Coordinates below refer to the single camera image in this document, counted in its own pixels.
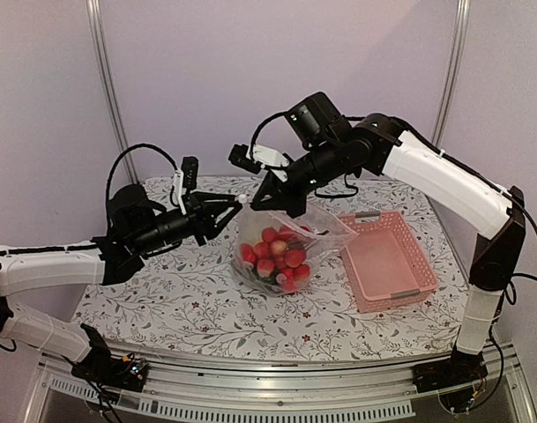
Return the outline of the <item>red yellow peach toy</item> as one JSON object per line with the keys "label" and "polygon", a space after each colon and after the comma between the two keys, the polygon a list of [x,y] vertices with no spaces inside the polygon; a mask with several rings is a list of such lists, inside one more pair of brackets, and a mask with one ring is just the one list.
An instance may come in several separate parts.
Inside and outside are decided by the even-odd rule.
{"label": "red yellow peach toy", "polygon": [[274,229],[273,227],[267,227],[261,233],[263,242],[267,242],[267,243],[272,243],[278,238],[278,236],[279,236],[279,231]]}

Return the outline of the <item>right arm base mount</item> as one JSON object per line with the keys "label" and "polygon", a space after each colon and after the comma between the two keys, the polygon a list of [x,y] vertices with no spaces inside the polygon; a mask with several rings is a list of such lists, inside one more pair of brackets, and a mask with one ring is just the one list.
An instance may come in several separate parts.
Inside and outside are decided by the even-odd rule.
{"label": "right arm base mount", "polygon": [[412,383],[418,393],[436,391],[441,406],[454,414],[470,412],[486,385],[488,370],[483,354],[453,349],[447,359],[412,367]]}

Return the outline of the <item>red strawberry toy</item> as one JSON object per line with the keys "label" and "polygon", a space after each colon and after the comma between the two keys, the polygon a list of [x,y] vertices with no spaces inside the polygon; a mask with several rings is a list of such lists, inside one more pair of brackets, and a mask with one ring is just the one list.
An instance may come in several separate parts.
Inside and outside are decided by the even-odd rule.
{"label": "red strawberry toy", "polygon": [[301,264],[297,268],[286,268],[280,271],[276,280],[285,293],[294,293],[307,284],[310,276],[310,267],[307,264]]}

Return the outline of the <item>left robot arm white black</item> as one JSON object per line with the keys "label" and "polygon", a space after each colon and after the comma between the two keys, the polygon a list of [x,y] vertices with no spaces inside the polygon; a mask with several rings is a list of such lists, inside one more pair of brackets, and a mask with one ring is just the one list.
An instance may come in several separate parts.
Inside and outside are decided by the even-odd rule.
{"label": "left robot arm white black", "polygon": [[117,365],[100,333],[22,305],[12,295],[69,285],[112,286],[130,280],[145,260],[178,248],[188,238],[216,238],[246,202],[244,194],[195,191],[172,209],[131,184],[106,202],[108,230],[78,245],[13,249],[0,246],[0,338],[58,354],[110,382]]}

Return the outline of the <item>small red peach toy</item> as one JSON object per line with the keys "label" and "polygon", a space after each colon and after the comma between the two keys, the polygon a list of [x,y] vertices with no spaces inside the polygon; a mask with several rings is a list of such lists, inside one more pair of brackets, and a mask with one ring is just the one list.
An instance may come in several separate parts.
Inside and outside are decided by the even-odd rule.
{"label": "small red peach toy", "polygon": [[275,263],[272,259],[263,258],[257,261],[257,274],[260,278],[269,278],[275,269]]}

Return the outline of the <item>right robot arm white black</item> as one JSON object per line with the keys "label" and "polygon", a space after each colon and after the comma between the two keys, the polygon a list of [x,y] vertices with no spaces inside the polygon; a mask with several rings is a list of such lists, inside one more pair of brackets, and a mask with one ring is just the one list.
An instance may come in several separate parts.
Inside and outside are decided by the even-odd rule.
{"label": "right robot arm white black", "polygon": [[477,231],[469,271],[470,293],[454,355],[442,366],[450,384],[462,383],[476,368],[503,293],[518,264],[526,238],[526,213],[520,189],[502,188],[425,140],[407,122],[379,113],[343,115],[323,92],[259,124],[285,118],[305,154],[287,154],[259,145],[259,130],[245,146],[253,173],[265,170],[252,208],[305,213],[307,196],[334,179],[367,170],[403,182],[450,209]]}

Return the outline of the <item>red yellow apple toy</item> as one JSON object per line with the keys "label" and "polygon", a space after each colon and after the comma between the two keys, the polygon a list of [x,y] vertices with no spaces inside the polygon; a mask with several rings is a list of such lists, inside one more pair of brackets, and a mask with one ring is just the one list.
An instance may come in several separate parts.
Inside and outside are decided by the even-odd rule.
{"label": "red yellow apple toy", "polygon": [[287,242],[282,239],[276,239],[270,244],[270,251],[272,256],[283,256],[287,252]]}

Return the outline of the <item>clear zip top bag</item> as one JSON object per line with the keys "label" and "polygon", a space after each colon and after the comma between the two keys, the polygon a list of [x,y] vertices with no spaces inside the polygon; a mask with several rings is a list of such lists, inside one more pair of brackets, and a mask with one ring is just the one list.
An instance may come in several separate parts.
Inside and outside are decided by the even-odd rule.
{"label": "clear zip top bag", "polygon": [[297,218],[245,206],[236,231],[231,262],[235,277],[274,296],[301,291],[324,260],[355,238],[353,229],[315,204],[308,204]]}

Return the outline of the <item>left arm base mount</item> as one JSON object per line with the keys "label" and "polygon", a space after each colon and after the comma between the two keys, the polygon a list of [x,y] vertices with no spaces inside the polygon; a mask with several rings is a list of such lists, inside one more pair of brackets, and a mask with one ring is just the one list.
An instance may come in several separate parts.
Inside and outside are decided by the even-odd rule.
{"label": "left arm base mount", "polygon": [[148,361],[130,352],[122,358],[114,358],[100,333],[84,323],[90,350],[80,362],[71,365],[71,374],[77,378],[103,387],[142,392],[148,376]]}

